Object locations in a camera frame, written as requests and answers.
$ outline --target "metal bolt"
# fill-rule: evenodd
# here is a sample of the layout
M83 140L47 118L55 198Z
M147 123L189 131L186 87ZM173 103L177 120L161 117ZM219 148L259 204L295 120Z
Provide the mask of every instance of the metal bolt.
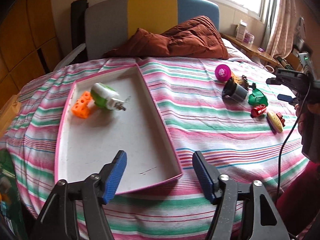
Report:
M127 110L127 109L123 106L123 104L121 104L121 103L116 103L116 104L115 104L115 108L118 109L118 110L123 110L123 111Z
M57 184L58 184L59 186L63 186L63 185L66 184L66 183L67 183L67 181L64 180L64 179L58 180L58 182L57 182Z
M100 176L99 176L99 174L97 174L97 173L91 174L91 175L90 175L90 179L97 180L97 179L100 179Z
M254 180L253 184L256 185L257 187L261 187L262 186L262 182L260 180Z
M219 178L223 181L228 181L230 179L230 177L227 174L221 174Z

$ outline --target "curtain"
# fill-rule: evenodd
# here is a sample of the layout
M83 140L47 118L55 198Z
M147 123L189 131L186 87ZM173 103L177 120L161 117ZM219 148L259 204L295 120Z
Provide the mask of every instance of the curtain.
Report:
M264 10L266 11L266 13L265 15L262 15L262 18L265 21L266 28L265 28L265 33L262 40L261 48L263 48L264 50L267 50L268 42L271 35L271 29L275 19L277 0L266 0L264 6L265 6Z
M293 44L296 25L295 0L276 0L275 16L266 52L272 57L286 58Z

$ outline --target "magenta lid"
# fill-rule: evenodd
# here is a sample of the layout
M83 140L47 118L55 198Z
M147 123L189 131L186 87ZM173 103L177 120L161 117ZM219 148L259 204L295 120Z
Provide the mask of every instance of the magenta lid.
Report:
M225 65L220 64L216 67L216 70L214 71L216 78L221 82L226 82L231 77L231 69Z

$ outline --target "human hand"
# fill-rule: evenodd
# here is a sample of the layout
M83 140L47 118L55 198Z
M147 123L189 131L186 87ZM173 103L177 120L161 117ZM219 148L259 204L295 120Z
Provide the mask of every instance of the human hand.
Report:
M297 104L294 106L294 109L296 110L296 116L299 116L301 112L301 107ZM313 113L313 114L318 114L320 115L320 104L308 104L308 110ZM300 116L300 119L298 121L298 132L302 135L303 131L303 122L305 120L306 115L302 114Z

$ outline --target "pink-rimmed box lid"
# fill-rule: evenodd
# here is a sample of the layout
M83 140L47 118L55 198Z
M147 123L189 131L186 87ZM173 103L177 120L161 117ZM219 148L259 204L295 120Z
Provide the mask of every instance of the pink-rimmed box lid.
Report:
M97 108L87 119L71 113L84 91L101 82L129 98L126 111ZM84 180L110 163L118 150L128 162L116 194L166 183L182 175L164 120L137 65L99 72L75 81L60 121L55 183Z

